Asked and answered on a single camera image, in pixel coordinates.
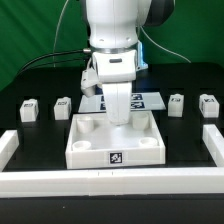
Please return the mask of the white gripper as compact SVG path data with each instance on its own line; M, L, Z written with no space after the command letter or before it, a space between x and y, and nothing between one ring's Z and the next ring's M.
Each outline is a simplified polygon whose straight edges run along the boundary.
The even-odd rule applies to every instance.
M106 114L114 125L129 122L132 82L136 79L136 51L94 52L93 65L102 84Z

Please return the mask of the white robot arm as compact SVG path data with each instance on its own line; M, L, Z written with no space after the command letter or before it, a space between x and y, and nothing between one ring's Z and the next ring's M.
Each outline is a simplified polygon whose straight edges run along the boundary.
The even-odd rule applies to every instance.
M106 113L115 125L129 122L132 81L139 53L137 29L163 24L175 0L81 0L90 28L90 65L82 73L81 89L91 97L102 86Z

